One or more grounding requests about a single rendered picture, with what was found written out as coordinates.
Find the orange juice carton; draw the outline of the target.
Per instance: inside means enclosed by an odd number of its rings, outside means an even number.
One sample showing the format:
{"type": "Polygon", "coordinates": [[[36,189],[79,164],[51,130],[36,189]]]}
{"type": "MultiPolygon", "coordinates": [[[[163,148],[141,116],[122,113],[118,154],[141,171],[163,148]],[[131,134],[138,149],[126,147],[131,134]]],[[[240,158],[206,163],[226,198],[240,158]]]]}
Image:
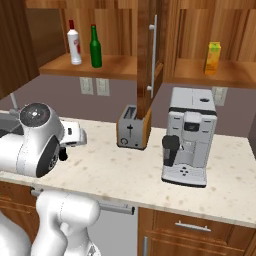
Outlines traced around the orange juice carton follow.
{"type": "Polygon", "coordinates": [[[217,71],[221,45],[219,42],[210,42],[208,45],[207,56],[204,64],[204,73],[214,75],[217,71]]]}

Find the steel sink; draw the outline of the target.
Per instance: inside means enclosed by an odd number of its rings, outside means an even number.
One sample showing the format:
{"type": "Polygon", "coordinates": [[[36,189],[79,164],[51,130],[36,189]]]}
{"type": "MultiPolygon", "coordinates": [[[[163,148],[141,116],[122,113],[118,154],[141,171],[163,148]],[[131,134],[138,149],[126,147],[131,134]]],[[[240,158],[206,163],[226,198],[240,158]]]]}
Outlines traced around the steel sink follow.
{"type": "Polygon", "coordinates": [[[8,133],[23,135],[24,131],[18,119],[7,113],[0,113],[0,138],[8,133]]]}

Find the wooden cabinet door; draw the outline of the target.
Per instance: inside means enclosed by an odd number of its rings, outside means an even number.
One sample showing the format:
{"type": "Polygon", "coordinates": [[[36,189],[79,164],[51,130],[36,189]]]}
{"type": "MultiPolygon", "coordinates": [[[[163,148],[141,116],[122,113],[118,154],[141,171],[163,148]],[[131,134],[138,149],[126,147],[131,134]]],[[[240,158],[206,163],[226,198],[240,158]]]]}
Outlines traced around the wooden cabinet door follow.
{"type": "Polygon", "coordinates": [[[0,99],[38,75],[24,0],[0,0],[0,99]]]}
{"type": "Polygon", "coordinates": [[[138,0],[138,37],[137,37],[137,118],[143,119],[163,81],[164,67],[164,41],[161,35],[163,26],[164,0],[138,0]],[[156,44],[156,66],[154,96],[151,99],[147,86],[151,82],[152,64],[152,39],[153,33],[149,25],[154,23],[154,15],[157,14],[157,44],[156,44]]]}

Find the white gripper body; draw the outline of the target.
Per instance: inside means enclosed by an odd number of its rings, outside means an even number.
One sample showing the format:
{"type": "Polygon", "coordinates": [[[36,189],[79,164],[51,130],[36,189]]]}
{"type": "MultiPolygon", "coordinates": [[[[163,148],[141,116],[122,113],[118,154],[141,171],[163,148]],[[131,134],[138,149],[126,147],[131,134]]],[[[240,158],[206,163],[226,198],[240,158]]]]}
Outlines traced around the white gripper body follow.
{"type": "Polygon", "coordinates": [[[84,129],[78,128],[72,130],[72,140],[73,145],[86,145],[87,144],[87,134],[84,129]]]}

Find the silver tap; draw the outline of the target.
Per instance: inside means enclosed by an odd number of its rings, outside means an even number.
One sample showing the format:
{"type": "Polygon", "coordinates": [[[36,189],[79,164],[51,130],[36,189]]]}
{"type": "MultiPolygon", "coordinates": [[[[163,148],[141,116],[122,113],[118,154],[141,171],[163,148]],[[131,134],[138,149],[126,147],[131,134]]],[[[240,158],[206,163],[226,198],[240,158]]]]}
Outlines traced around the silver tap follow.
{"type": "Polygon", "coordinates": [[[13,104],[13,108],[9,110],[9,114],[14,116],[15,118],[19,117],[19,107],[15,98],[15,95],[13,93],[10,94],[11,101],[13,104]]]}

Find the silver toaster with wooden sides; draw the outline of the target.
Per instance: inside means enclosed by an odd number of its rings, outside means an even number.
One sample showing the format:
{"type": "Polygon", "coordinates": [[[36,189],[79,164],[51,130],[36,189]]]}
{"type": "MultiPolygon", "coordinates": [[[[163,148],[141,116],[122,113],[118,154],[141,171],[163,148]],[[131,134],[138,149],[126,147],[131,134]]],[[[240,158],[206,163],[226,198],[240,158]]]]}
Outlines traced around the silver toaster with wooden sides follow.
{"type": "Polygon", "coordinates": [[[116,123],[117,145],[144,150],[151,132],[152,110],[143,119],[137,118],[137,107],[127,105],[116,123]]]}

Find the white bottle with red cap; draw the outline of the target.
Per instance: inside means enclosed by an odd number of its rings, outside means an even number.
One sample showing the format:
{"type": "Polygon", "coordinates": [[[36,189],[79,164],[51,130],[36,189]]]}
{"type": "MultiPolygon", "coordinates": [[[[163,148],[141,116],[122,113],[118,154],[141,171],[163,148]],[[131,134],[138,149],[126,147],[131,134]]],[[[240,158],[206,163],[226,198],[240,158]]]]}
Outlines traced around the white bottle with red cap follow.
{"type": "Polygon", "coordinates": [[[82,63],[82,57],[80,53],[79,34],[75,30],[74,21],[69,21],[69,31],[67,33],[68,45],[70,50],[70,58],[72,65],[80,65],[82,63]]]}

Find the silver dishwasher front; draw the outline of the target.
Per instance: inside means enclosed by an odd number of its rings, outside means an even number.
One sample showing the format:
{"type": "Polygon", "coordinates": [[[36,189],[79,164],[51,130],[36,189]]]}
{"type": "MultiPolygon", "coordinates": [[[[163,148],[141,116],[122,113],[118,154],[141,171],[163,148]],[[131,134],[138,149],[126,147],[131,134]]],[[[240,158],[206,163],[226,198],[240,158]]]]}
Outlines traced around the silver dishwasher front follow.
{"type": "Polygon", "coordinates": [[[102,256],[137,256],[138,208],[126,203],[101,203],[135,208],[133,215],[104,211],[98,221],[88,228],[92,241],[102,256]]]}

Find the green glass bottle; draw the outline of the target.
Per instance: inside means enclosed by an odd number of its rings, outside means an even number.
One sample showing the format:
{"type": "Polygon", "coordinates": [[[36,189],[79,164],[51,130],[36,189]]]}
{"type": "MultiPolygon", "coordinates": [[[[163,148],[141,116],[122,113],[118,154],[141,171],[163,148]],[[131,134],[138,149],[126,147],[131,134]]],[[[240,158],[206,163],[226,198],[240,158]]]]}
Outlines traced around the green glass bottle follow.
{"type": "Polygon", "coordinates": [[[90,41],[91,64],[94,68],[102,66],[101,44],[98,40],[96,25],[91,26],[91,41],[90,41]]]}

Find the open wooden wall cabinet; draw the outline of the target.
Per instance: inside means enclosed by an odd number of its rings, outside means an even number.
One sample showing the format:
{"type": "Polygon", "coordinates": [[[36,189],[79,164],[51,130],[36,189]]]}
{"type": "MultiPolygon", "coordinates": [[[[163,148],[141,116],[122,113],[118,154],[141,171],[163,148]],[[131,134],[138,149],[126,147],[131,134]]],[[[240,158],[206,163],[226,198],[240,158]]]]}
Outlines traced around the open wooden wall cabinet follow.
{"type": "Polygon", "coordinates": [[[166,82],[256,88],[256,0],[169,0],[164,35],[166,82]],[[211,42],[221,52],[207,75],[211,42]]]}
{"type": "Polygon", "coordinates": [[[137,76],[137,0],[24,0],[34,54],[42,74],[134,80],[137,76]],[[82,63],[72,65],[67,32],[78,31],[82,63]],[[91,26],[102,66],[91,64],[91,26]]]}

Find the wooden drawer front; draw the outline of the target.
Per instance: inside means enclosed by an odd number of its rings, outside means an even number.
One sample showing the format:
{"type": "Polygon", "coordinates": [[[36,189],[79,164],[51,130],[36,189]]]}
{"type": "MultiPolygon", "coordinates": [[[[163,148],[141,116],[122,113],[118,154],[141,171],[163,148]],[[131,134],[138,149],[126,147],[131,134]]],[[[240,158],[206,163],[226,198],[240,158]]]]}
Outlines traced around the wooden drawer front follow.
{"type": "Polygon", "coordinates": [[[0,181],[0,210],[14,223],[22,227],[33,242],[39,228],[36,198],[25,185],[0,181]]]}
{"type": "Polygon", "coordinates": [[[224,245],[246,250],[256,230],[223,222],[206,220],[185,215],[155,211],[154,229],[164,234],[188,238],[196,241],[224,245]],[[207,226],[211,232],[203,232],[176,226],[178,221],[198,226],[207,226]]]}

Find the white wall outlet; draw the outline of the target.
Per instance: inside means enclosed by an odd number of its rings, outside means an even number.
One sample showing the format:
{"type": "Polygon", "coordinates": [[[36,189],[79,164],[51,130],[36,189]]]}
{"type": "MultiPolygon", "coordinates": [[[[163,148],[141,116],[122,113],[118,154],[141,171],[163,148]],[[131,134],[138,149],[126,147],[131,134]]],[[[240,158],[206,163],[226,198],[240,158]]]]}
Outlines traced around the white wall outlet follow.
{"type": "Polygon", "coordinates": [[[80,78],[81,93],[85,95],[93,95],[93,79],[90,77],[80,78]]]}
{"type": "Polygon", "coordinates": [[[109,87],[109,80],[103,78],[96,79],[96,87],[97,87],[97,94],[99,96],[109,96],[110,95],[110,87],[109,87]]]}

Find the silver coffee machine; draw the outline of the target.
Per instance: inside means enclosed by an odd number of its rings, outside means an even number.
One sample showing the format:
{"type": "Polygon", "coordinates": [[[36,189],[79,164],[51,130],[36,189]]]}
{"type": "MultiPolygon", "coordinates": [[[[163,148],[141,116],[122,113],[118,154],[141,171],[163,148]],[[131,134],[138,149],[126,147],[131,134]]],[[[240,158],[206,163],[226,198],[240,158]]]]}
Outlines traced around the silver coffee machine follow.
{"type": "Polygon", "coordinates": [[[162,139],[164,182],[206,186],[216,123],[217,112],[209,89],[173,88],[167,131],[162,139]]]}

